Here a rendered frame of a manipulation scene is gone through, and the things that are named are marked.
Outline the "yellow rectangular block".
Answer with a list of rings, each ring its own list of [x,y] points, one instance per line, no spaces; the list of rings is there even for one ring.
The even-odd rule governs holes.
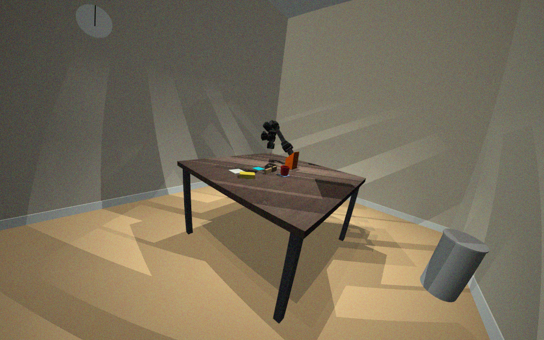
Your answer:
[[[254,172],[240,171],[239,176],[240,176],[240,179],[255,179],[255,173]]]

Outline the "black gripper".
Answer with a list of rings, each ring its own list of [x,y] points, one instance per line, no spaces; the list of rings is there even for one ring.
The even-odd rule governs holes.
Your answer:
[[[274,149],[274,141],[275,141],[275,136],[276,136],[276,133],[277,131],[275,130],[269,130],[269,137],[268,137],[268,144],[267,144],[267,147],[266,148],[269,148],[269,149]]]

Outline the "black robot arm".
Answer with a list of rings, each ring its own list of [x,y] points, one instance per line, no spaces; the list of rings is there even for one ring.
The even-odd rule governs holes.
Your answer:
[[[281,140],[281,146],[282,148],[284,149],[285,152],[287,152],[289,154],[289,156],[294,153],[293,151],[293,145],[290,144],[290,142],[286,141],[285,138],[283,137],[283,135],[281,134],[281,131],[280,131],[280,126],[278,124],[278,122],[276,121],[273,121],[271,120],[269,123],[268,122],[265,122],[263,124],[263,127],[265,128],[265,130],[268,132],[266,133],[265,131],[263,131],[263,133],[261,134],[261,139],[262,140],[266,140],[268,141],[268,136],[269,136],[269,130],[275,130],[277,131],[276,134],[278,134],[278,137],[280,138]],[[291,147],[291,148],[290,148]]]

